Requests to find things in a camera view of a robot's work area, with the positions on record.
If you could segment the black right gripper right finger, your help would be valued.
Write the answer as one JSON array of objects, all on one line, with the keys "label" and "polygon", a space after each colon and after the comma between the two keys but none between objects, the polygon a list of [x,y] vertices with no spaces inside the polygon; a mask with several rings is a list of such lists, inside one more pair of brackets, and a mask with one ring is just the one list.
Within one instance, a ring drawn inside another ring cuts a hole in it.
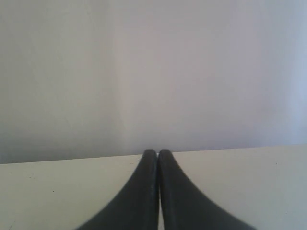
[{"label": "black right gripper right finger", "polygon": [[158,178],[166,230],[255,229],[203,194],[186,176],[168,149],[159,152]]}]

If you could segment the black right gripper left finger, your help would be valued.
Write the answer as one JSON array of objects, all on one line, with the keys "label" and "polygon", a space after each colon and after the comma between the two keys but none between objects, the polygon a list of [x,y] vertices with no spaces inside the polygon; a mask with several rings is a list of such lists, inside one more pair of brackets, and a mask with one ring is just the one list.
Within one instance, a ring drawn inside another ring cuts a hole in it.
[{"label": "black right gripper left finger", "polygon": [[158,157],[144,151],[119,193],[80,230],[156,230],[159,219]]}]

